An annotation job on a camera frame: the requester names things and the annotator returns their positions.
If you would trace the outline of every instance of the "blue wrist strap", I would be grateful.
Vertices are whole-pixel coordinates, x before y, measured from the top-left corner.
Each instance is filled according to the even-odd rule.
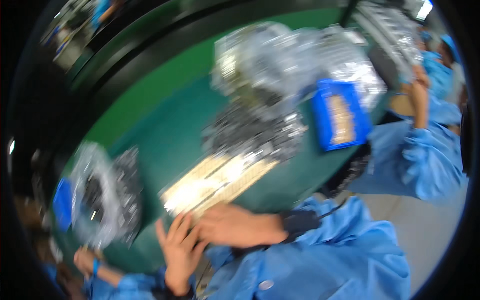
[[[93,276],[94,277],[96,277],[99,267],[100,267],[100,262],[98,261],[98,259],[94,258],[93,259]]]

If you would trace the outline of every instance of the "headphones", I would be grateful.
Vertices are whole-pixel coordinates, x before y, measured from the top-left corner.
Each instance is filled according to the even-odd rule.
[[[463,106],[462,123],[460,124],[460,148],[462,152],[463,172],[467,176],[471,174],[472,153],[473,153],[473,134],[472,118],[468,109],[468,101]]]

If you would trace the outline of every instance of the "floor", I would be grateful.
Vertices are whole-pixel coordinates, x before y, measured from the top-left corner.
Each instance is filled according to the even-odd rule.
[[[448,248],[461,218],[466,187],[449,205],[435,206],[411,197],[358,195],[374,220],[389,220],[396,228],[398,243],[405,251],[411,269],[411,296],[428,280]],[[340,194],[341,200],[347,194]],[[209,262],[197,268],[197,293],[201,295],[213,275]]]

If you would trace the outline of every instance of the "button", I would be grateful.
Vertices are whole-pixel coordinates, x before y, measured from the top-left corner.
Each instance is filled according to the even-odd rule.
[[[258,287],[259,287],[261,290],[268,290],[268,289],[270,289],[272,286],[273,286],[273,281],[271,281],[271,280],[262,281],[262,282],[258,285]]]

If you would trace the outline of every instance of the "blue tray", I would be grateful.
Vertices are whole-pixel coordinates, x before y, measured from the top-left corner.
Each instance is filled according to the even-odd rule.
[[[53,212],[60,229],[65,232],[72,224],[72,185],[62,178],[53,198]]]
[[[333,95],[341,95],[350,105],[353,114],[356,140],[344,144],[332,144],[332,120],[325,100]],[[313,114],[317,127],[320,146],[325,151],[362,145],[367,142],[367,136],[372,131],[370,117],[361,109],[359,96],[355,85],[350,82],[340,82],[331,79],[323,79],[317,82],[317,94],[312,99]]]

